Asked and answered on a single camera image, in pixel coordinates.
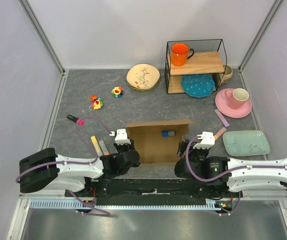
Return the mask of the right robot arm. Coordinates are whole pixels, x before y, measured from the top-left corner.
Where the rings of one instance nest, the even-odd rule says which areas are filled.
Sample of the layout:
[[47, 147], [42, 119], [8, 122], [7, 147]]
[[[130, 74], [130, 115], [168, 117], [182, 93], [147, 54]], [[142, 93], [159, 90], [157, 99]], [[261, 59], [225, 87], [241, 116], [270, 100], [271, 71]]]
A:
[[243, 160], [208, 156], [210, 147], [185, 139], [178, 144], [174, 173], [218, 197], [248, 190], [287, 189], [287, 158]]

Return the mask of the brown cardboard box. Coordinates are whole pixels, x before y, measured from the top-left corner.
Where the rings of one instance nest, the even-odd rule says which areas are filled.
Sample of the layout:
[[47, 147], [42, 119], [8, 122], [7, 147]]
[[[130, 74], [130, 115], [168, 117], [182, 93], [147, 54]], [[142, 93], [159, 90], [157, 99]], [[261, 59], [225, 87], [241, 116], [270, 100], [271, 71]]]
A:
[[[128, 136], [140, 155], [142, 166], [174, 166], [179, 142], [189, 133], [189, 125], [199, 125], [191, 119], [133, 122], [126, 125]], [[162, 131], [175, 131], [175, 136], [162, 137]]]

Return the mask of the blue small bottle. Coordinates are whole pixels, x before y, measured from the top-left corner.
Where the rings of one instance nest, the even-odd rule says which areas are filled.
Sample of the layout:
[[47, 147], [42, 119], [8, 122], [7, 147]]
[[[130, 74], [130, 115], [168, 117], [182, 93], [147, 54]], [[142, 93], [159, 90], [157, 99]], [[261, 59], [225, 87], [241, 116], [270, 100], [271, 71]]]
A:
[[176, 132], [174, 130], [163, 130], [161, 132], [162, 137], [174, 137]]

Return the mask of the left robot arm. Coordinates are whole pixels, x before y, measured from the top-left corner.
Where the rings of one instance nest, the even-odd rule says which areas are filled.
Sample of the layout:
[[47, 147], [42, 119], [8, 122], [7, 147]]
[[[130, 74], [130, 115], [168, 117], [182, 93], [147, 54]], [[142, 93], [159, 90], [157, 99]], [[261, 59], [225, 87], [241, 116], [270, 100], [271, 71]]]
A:
[[22, 194], [47, 190], [70, 190], [87, 197], [93, 184], [125, 175], [129, 169], [140, 166], [140, 154], [134, 141], [114, 144], [117, 152], [99, 158], [72, 158], [56, 154], [54, 148], [45, 148], [19, 161], [19, 184]]

